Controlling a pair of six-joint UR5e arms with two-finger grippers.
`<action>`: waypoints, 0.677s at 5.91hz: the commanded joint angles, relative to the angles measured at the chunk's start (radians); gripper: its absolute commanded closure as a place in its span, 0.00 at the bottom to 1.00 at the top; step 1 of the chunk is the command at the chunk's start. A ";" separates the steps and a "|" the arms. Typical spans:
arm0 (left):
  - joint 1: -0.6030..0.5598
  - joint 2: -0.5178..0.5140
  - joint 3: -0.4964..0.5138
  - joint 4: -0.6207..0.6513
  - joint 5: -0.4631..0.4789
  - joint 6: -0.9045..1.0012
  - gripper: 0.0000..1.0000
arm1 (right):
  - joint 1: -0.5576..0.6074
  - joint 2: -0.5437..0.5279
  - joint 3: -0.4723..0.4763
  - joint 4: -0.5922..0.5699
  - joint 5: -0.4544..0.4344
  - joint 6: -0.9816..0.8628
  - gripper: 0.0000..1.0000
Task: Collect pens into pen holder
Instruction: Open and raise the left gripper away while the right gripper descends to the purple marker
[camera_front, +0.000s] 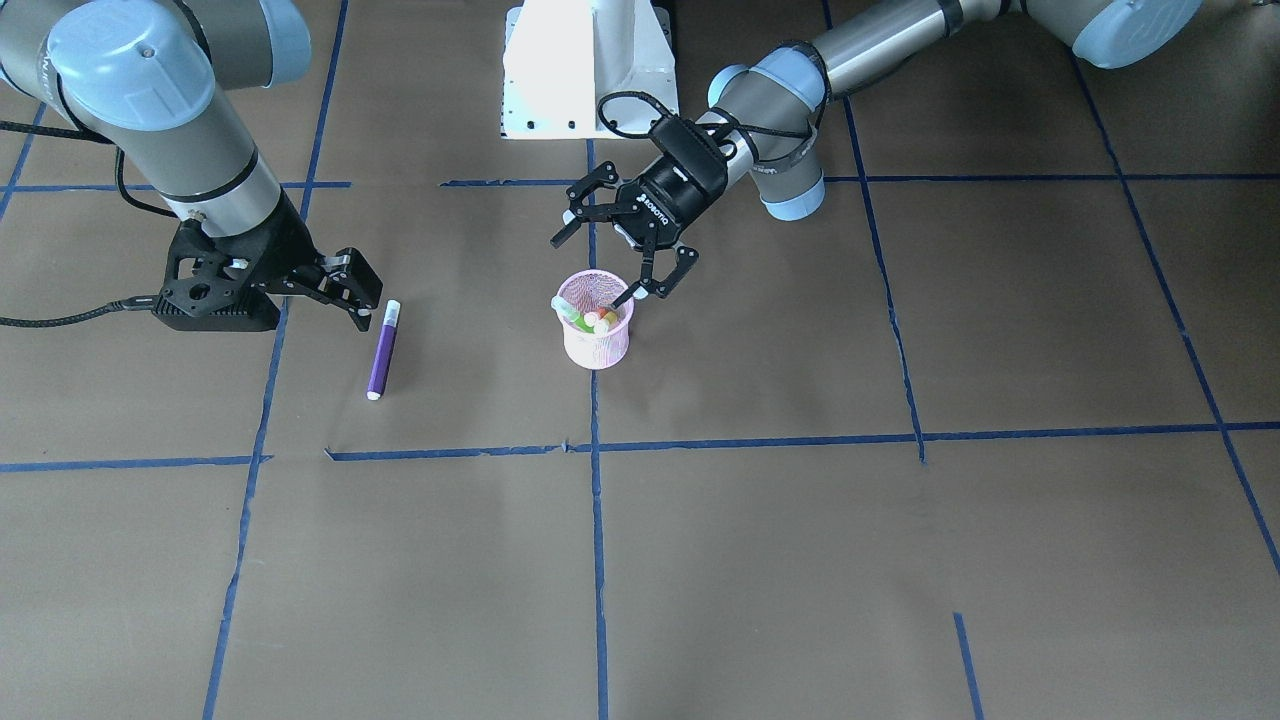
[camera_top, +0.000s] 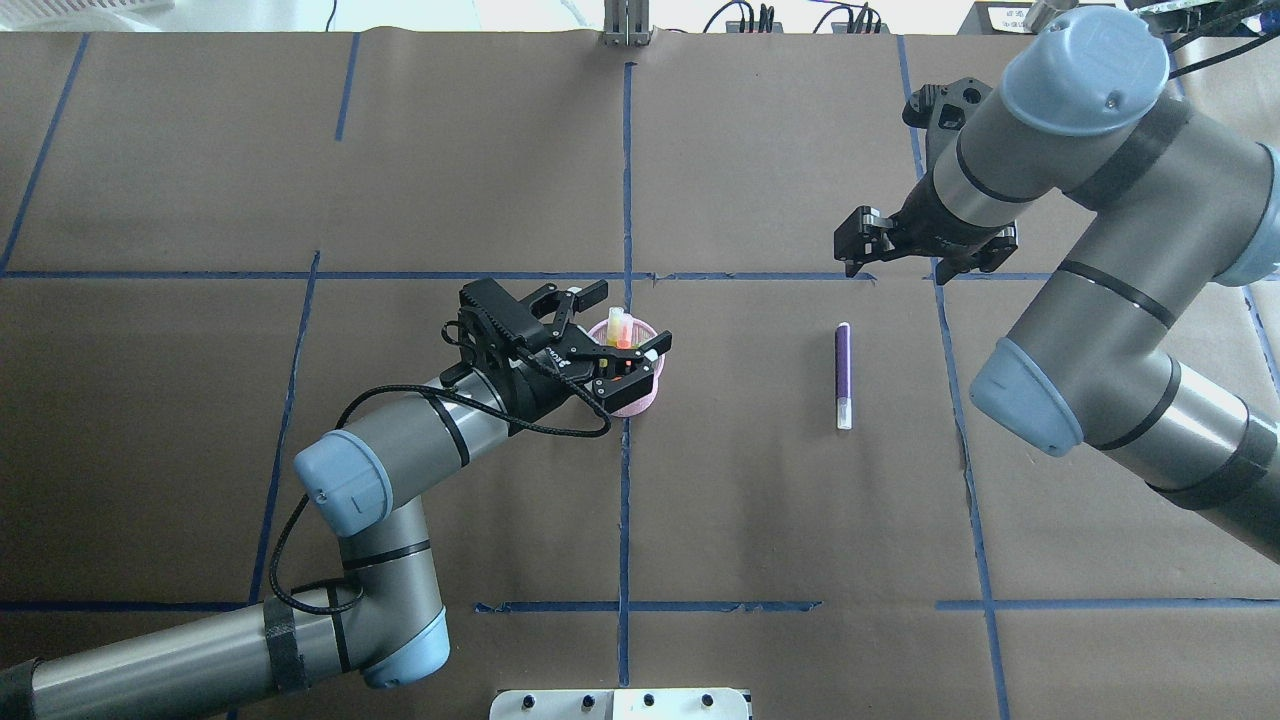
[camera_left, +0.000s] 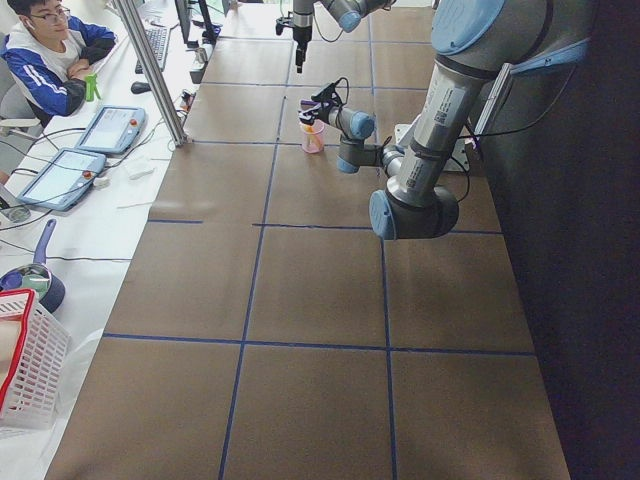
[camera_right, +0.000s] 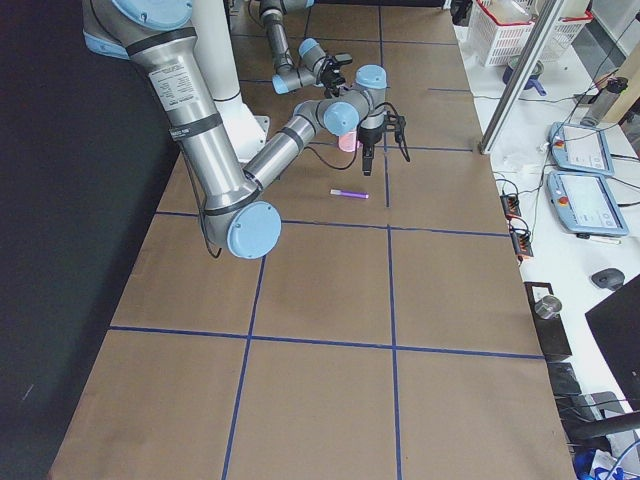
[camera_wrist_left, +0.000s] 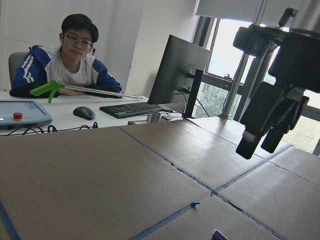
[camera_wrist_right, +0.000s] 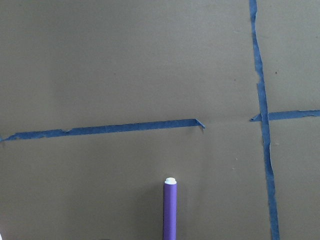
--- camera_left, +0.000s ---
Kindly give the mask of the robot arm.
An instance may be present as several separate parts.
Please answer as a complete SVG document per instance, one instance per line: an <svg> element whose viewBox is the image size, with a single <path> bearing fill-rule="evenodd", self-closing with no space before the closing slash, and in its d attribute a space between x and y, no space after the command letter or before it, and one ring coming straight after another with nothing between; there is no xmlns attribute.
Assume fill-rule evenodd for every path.
<svg viewBox="0 0 640 480"><path fill-rule="evenodd" d="M303 72L308 44L313 36L315 19L315 0L294 0L292 2L291 22L293 40L296 43L296 72ZM361 21L377 10L389 10L393 0L322 0L320 4L336 21L345 33L356 29Z"/></svg>
<svg viewBox="0 0 640 480"><path fill-rule="evenodd" d="M386 186L371 195L369 215L385 240L426 239L456 224L455 196L438 185L483 86L505 64L517 72L574 64L584 58L594 1L442 1L432 23L434 69L421 114L401 146L368 145L374 119L347 108L329 83L306 100L302 123L340 130L338 168L380 167Z"/></svg>

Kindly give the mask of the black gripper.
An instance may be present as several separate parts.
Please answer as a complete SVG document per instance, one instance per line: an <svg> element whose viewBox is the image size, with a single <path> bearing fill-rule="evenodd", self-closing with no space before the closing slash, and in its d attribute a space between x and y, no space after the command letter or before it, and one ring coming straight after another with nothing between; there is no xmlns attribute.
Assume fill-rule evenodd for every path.
<svg viewBox="0 0 640 480"><path fill-rule="evenodd" d="M293 40L296 43L296 72L301 74L306 61L309 42L312 39L314 20L313 0L294 0L292 2Z"/></svg>
<svg viewBox="0 0 640 480"><path fill-rule="evenodd" d="M330 102L316 102L302 99L298 111L298 119L304 125L313 125L315 121L329 123L329 113L333 108Z"/></svg>

